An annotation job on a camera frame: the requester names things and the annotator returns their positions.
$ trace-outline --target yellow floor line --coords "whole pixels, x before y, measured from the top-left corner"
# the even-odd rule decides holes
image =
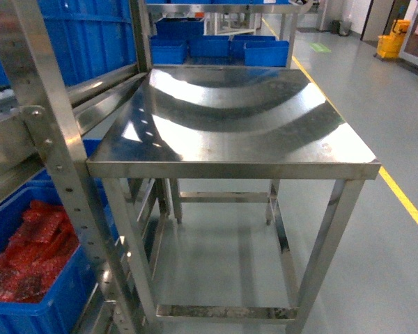
[[[262,17],[262,22],[271,30],[271,33],[279,39],[279,35],[276,34],[273,28],[271,28],[270,24],[266,22],[266,20]]]
[[[279,38],[279,36],[275,33],[275,31],[271,28],[271,26],[266,22],[266,20],[264,18],[262,18],[262,21],[269,28],[271,33],[274,36],[276,36],[276,38]],[[333,102],[328,98],[328,96],[323,92],[323,90],[320,89],[318,84],[314,81],[314,79],[311,77],[311,75],[309,75],[307,70],[305,70],[305,67],[303,67],[303,65],[298,61],[298,59],[294,56],[292,57],[292,59],[293,59],[294,63],[300,68],[300,70],[307,76],[307,78],[313,84],[315,84],[317,86],[317,88],[322,92],[322,94],[325,96],[325,99],[327,99],[327,101],[333,106],[334,110],[336,110],[336,112],[339,115],[341,115],[341,113],[339,113],[339,110],[337,110],[337,108],[334,106]],[[396,198],[398,198],[398,200],[405,207],[405,209],[407,210],[409,215],[411,215],[411,217],[413,218],[415,223],[417,223],[417,225],[418,225],[418,209],[413,205],[413,203],[409,199],[409,197],[406,196],[404,191],[399,187],[399,185],[395,182],[393,177],[389,174],[389,172],[387,172],[387,170],[383,166],[381,166],[381,169],[379,170],[379,175],[381,175],[381,177],[383,178],[385,183],[387,183],[387,186],[389,186],[390,190],[392,190],[392,192],[394,193]]]

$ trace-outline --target workbench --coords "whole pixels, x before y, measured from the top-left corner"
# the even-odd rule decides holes
[[[286,324],[287,333],[301,333],[364,181],[376,178],[380,163],[299,70],[155,67],[87,166],[102,178],[118,231],[125,235],[127,261],[152,328],[159,330],[161,321],[209,321]],[[270,187],[253,193],[182,192],[184,178],[269,179]],[[300,286],[277,200],[281,179],[336,180]],[[151,278],[157,258],[148,263],[132,223],[137,219],[130,204],[133,180],[155,181],[162,189],[156,194],[164,216],[155,240],[171,211],[167,180],[182,224],[182,202],[264,203],[263,221],[257,223],[267,223],[278,236],[289,305],[158,304]],[[155,202],[151,196],[144,202]]]

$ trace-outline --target floor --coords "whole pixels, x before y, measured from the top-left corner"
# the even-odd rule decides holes
[[[277,31],[279,17],[265,19]],[[267,29],[262,25],[262,33],[271,34]],[[332,52],[316,53],[310,42]],[[303,66],[418,209],[418,76],[374,53],[352,36],[297,33],[292,68]],[[106,126],[88,136],[98,137]],[[181,185],[207,191],[267,188],[263,181],[242,180]],[[299,280],[331,188],[329,181],[281,183],[279,201]],[[183,225],[167,226],[155,275],[162,303],[271,306],[286,300],[263,207],[183,209]],[[167,324],[164,332],[271,334],[284,327]],[[364,186],[303,333],[418,334],[418,225],[381,176]]]

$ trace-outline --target green floor marking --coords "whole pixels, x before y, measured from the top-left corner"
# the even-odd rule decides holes
[[[331,52],[332,50],[328,49],[324,44],[322,43],[309,43],[309,46],[315,51],[315,52]]]

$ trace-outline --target trash can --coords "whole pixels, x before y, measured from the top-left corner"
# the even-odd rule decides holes
[[[340,26],[341,26],[341,21],[339,21],[338,19],[334,19],[332,22],[332,30],[330,30],[330,33],[333,33],[334,35],[338,35]]]
[[[340,36],[350,35],[350,29],[351,29],[351,21],[341,21],[341,25],[339,27],[339,35]]]

